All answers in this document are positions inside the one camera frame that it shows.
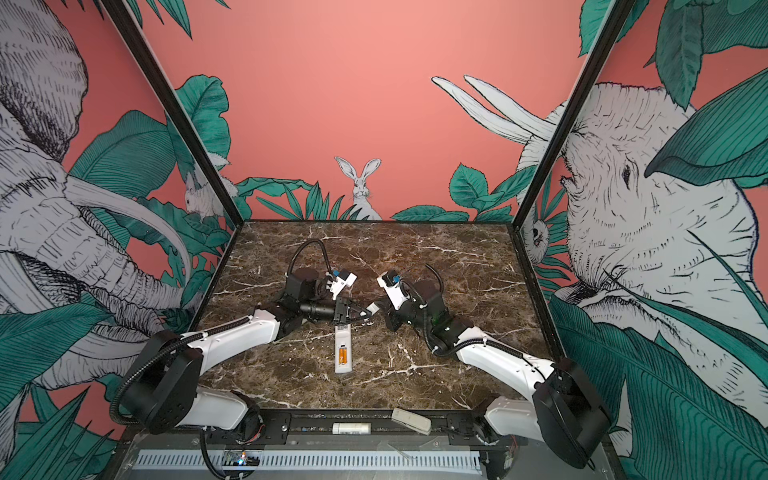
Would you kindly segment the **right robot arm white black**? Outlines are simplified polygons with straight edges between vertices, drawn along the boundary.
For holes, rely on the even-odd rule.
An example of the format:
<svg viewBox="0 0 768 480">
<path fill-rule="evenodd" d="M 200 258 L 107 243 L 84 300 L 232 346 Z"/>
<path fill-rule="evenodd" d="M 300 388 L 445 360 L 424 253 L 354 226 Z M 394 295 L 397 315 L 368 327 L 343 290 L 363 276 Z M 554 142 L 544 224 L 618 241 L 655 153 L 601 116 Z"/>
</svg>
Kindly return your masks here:
<svg viewBox="0 0 768 480">
<path fill-rule="evenodd" d="M 566 464 L 583 469 L 607 434 L 612 419 L 585 371 L 572 359 L 542 359 L 494 339 L 472 322 L 452 314 L 443 297 L 442 279 L 411 283 L 395 270 L 378 285 L 387 300 L 387 326 L 418 332 L 439 358 L 454 358 L 482 370 L 522 396 L 491 400 L 475 424 L 484 442 L 522 436 L 544 443 Z"/>
</svg>

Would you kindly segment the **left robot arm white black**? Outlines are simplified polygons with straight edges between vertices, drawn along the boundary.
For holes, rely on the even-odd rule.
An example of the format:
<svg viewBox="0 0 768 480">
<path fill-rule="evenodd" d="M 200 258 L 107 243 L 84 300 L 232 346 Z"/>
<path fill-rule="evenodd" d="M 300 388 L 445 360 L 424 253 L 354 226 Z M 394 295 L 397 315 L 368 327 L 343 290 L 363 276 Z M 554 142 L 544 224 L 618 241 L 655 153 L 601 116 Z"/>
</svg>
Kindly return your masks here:
<svg viewBox="0 0 768 480">
<path fill-rule="evenodd" d="M 252 348 L 271 344 L 306 323 L 348 323 L 366 316 L 343 297 L 357 277 L 328 267 L 324 274 L 290 264 L 285 286 L 271 301 L 240 318 L 205 330 L 162 330 L 144 345 L 117 387 L 109 415 L 120 425 L 140 425 L 152 434 L 176 428 L 220 431 L 236 443 L 257 440 L 264 420 L 256 401 L 241 392 L 204 387 L 213 367 Z"/>
</svg>

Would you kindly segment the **white remote control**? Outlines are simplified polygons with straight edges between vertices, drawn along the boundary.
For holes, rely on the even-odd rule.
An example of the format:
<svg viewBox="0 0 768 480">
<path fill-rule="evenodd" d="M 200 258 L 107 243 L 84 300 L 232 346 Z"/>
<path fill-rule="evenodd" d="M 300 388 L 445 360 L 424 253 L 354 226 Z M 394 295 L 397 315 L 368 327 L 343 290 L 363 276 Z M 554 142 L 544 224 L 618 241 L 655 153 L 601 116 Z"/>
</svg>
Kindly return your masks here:
<svg viewBox="0 0 768 480">
<path fill-rule="evenodd" d="M 351 326 L 341 325 L 335 327 L 335 365 L 336 374 L 346 374 L 352 371 L 351 359 Z"/>
</svg>

